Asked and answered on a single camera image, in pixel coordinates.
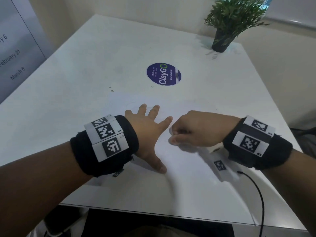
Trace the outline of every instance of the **white table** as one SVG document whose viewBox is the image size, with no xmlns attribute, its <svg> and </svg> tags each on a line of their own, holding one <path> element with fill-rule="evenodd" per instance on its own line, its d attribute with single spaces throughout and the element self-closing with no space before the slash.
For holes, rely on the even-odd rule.
<svg viewBox="0 0 316 237">
<path fill-rule="evenodd" d="M 300 149 L 241 44 L 232 43 L 217 54 L 208 48 L 212 42 L 191 33 L 93 16 L 0 105 L 0 165 L 68 141 L 83 124 L 102 116 L 100 106 L 111 90 L 175 101 L 207 99 L 221 113 L 249 114 L 269 123 Z M 153 83 L 146 69 L 158 62 L 176 66 L 180 83 Z M 265 225 L 305 229 L 263 174 L 251 171 L 265 199 Z M 228 208 L 210 201 L 205 209 L 219 205 L 222 212 L 177 210 L 174 215 L 245 224 L 254 223 L 252 213 L 261 215 L 261 203 L 241 203 L 229 183 L 215 187 L 210 199 L 220 202 L 223 197 L 227 204 L 238 204 Z M 257 196 L 254 186 L 249 188 Z M 146 209 L 142 203 L 108 206 L 106 193 L 103 187 L 84 185 L 63 203 L 171 215 L 159 199 Z"/>
</svg>

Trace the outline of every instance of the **purple round sticker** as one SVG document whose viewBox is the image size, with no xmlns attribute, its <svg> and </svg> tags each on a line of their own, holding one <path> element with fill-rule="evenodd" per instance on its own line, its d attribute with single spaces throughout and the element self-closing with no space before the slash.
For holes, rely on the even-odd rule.
<svg viewBox="0 0 316 237">
<path fill-rule="evenodd" d="M 180 71 L 166 63 L 155 63 L 147 68 L 148 77 L 155 83 L 162 86 L 172 86 L 181 80 Z"/>
</svg>

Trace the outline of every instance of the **wall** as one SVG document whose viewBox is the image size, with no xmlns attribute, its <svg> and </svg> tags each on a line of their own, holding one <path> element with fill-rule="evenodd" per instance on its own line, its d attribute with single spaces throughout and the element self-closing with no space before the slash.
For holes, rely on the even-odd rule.
<svg viewBox="0 0 316 237">
<path fill-rule="evenodd" d="M 203 24 L 214 0 L 30 2 L 56 47 L 95 13 L 200 35 L 215 34 L 214 28 Z M 40 11 L 42 5 L 49 11 Z M 251 28 L 235 41 L 242 43 L 287 123 L 295 124 L 304 119 L 314 119 L 316 32 L 273 23 L 268 27 Z"/>
</svg>

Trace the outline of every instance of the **black fabric strap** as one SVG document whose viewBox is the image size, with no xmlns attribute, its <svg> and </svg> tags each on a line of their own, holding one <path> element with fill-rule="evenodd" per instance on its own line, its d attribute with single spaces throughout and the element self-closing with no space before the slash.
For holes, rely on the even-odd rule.
<svg viewBox="0 0 316 237">
<path fill-rule="evenodd" d="M 132 154 L 138 151 L 138 138 L 132 125 L 124 116 L 115 116 L 115 118 L 123 129 L 129 148 L 104 161 L 98 162 L 86 131 L 79 132 L 76 137 L 70 140 L 77 163 L 87 175 L 98 177 L 120 171 L 124 164 L 131 160 Z"/>
<path fill-rule="evenodd" d="M 244 124 L 245 119 L 246 118 L 242 118 L 223 140 L 224 147 L 229 152 L 229 159 L 249 168 L 255 167 L 257 170 L 264 170 L 285 163 L 290 157 L 293 145 L 279 135 L 274 134 L 272 138 L 267 138 L 262 136 L 263 134 L 260 131 L 252 130 L 256 132 L 253 133 L 253 137 L 258 139 L 265 138 L 264 141 L 269 143 L 269 147 L 262 157 L 250 153 L 232 143 L 238 131 L 244 133 L 245 128 L 248 128 Z"/>
</svg>

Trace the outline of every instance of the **person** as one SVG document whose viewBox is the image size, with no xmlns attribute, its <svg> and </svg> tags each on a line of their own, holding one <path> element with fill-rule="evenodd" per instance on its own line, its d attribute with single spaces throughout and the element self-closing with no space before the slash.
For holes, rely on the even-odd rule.
<svg viewBox="0 0 316 237">
<path fill-rule="evenodd" d="M 158 111 L 159 106 L 155 106 L 145 116 L 146 105 L 143 104 L 137 114 L 125 111 L 124 118 L 138 139 L 136 155 L 164 174 L 167 168 L 156 156 L 155 144 L 171 124 L 172 117 L 156 123 Z M 223 142 L 239 122 L 234 116 L 190 111 L 172 126 L 173 135 L 169 141 L 174 145 L 214 146 Z M 2 236 L 26 236 L 63 199 L 93 177 L 86 174 L 88 171 L 82 166 L 81 150 L 85 151 L 80 149 L 82 145 L 84 143 L 79 142 L 77 136 L 70 142 L 0 167 Z M 262 171 L 313 236 L 316 236 L 315 169 L 315 159 L 293 149 L 284 163 Z M 105 172 L 98 170 L 96 176 Z"/>
</svg>

